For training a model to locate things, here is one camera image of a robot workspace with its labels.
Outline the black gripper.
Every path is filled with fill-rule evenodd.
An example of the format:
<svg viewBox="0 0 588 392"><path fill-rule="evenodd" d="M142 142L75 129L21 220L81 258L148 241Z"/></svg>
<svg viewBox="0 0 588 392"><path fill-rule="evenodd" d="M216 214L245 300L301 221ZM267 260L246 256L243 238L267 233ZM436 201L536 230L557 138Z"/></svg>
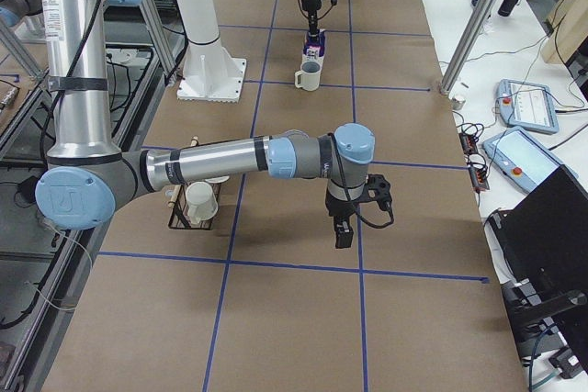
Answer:
<svg viewBox="0 0 588 392"><path fill-rule="evenodd" d="M343 189L328 189L325 196L325 205L329 216L334 220L335 248L337 250L352 247L354 230L347 218L356 213L361 194L349 191L349 197Z"/></svg>
<svg viewBox="0 0 588 392"><path fill-rule="evenodd" d="M320 29L318 26L318 12L322 8L322 0L300 0L302 10L308 15L308 39L318 39Z"/></svg>

